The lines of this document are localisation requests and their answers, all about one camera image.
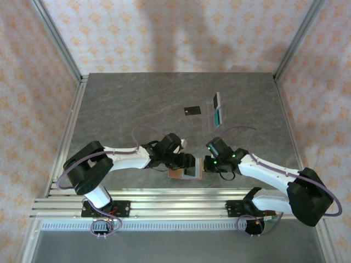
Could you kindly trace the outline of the aluminium table side rail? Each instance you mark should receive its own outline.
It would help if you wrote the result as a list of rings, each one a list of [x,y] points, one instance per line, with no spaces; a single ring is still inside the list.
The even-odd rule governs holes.
[[[88,75],[84,75],[76,87],[75,94],[72,99],[69,114],[65,122],[63,135],[56,152],[54,162],[49,173],[49,179],[46,185],[44,198],[47,198],[50,193],[51,186],[55,179],[57,179],[63,171],[63,164],[65,163],[73,136],[73,131],[76,125],[78,113],[81,107],[84,91],[88,81]]]
[[[288,116],[288,108],[287,108],[287,105],[286,105],[286,101],[283,98],[282,91],[280,90],[278,83],[274,82],[274,84],[275,84],[275,88],[276,88],[278,96],[279,96],[280,104],[281,104],[282,111],[283,111],[283,114],[284,114],[284,118],[285,118],[285,121],[286,121],[286,124],[287,124],[287,128],[288,128],[288,132],[289,132],[289,135],[290,135],[290,138],[291,138],[292,146],[293,146],[293,149],[294,149],[294,152],[295,152],[297,164],[298,164],[299,168],[302,169],[302,168],[305,167],[305,165],[304,165],[303,160],[301,158],[301,154],[299,152],[299,149],[298,149],[298,146],[297,146],[297,142],[296,142],[296,138],[295,138],[295,134],[294,134],[294,131],[293,131],[293,126],[292,126],[290,118]]]

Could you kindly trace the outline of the grey metal lower shelf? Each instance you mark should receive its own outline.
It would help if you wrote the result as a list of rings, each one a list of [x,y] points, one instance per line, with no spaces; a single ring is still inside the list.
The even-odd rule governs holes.
[[[287,224],[268,236],[235,231],[43,231],[31,263],[325,263],[314,231]]]

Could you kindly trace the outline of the black terminal block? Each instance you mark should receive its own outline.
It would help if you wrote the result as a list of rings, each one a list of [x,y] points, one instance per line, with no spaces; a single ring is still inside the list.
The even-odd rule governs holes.
[[[106,220],[96,220],[90,225],[90,232],[96,237],[107,236],[113,230],[113,224]]]

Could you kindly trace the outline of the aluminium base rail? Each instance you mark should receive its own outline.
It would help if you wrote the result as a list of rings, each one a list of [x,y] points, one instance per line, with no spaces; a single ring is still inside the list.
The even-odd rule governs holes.
[[[226,201],[243,199],[248,192],[247,188],[166,188],[111,190],[110,195],[114,200],[131,202],[131,220],[224,220]],[[74,190],[53,188],[46,198],[35,199],[30,217],[80,218],[83,199]]]

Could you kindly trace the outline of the aluminium frame post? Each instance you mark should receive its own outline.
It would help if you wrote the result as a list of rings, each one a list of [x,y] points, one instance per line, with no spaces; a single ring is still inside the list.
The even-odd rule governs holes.
[[[273,80],[277,83],[283,76],[285,70],[288,68],[288,65],[293,59],[293,56],[296,54],[302,40],[304,40],[306,34],[308,33],[310,27],[312,26],[315,18],[319,14],[321,8],[323,7],[326,0],[313,0],[310,8],[308,9],[304,19],[302,20],[293,40],[288,46],[282,60],[273,74]]]
[[[66,66],[68,67],[70,73],[74,79],[80,83],[82,80],[82,74],[75,63],[64,39],[62,38],[58,28],[56,27],[53,18],[51,17],[48,9],[46,8],[43,0],[29,0],[32,6],[34,7],[38,17],[42,20],[50,38],[55,44],[59,54],[63,58]]]

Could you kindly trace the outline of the clear acrylic card stand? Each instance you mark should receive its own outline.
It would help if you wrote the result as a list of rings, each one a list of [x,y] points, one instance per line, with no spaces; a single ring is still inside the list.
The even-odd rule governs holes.
[[[215,93],[211,94],[210,96],[205,97],[204,101],[201,104],[201,111],[202,111],[202,125],[204,131],[209,133],[221,132],[224,131],[225,128],[228,127],[227,125],[227,117],[226,117],[226,110],[225,110],[225,96],[223,92],[220,93],[220,109],[222,114],[222,124],[220,127],[215,128],[214,126],[214,112],[215,109],[213,108],[213,97]]]

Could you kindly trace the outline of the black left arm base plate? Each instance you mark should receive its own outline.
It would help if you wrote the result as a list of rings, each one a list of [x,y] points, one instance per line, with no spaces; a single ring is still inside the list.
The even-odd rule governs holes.
[[[103,217],[104,214],[96,211],[87,200],[83,201],[83,208],[81,211],[82,218],[100,218]],[[99,210],[113,215],[119,218],[128,218],[131,211],[131,202],[130,201],[114,201],[112,200],[106,206],[99,208]]]

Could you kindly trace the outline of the black round connector housing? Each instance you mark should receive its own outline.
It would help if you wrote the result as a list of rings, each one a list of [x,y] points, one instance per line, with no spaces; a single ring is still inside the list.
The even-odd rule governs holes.
[[[246,220],[245,232],[250,236],[260,236],[263,234],[265,223],[263,219]]]

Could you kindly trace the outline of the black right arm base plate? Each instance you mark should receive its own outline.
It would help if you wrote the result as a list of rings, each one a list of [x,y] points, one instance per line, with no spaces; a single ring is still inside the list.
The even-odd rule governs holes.
[[[228,217],[238,218],[242,215],[252,215],[255,217],[275,216],[272,210],[259,210],[251,201],[228,200],[225,204]]]

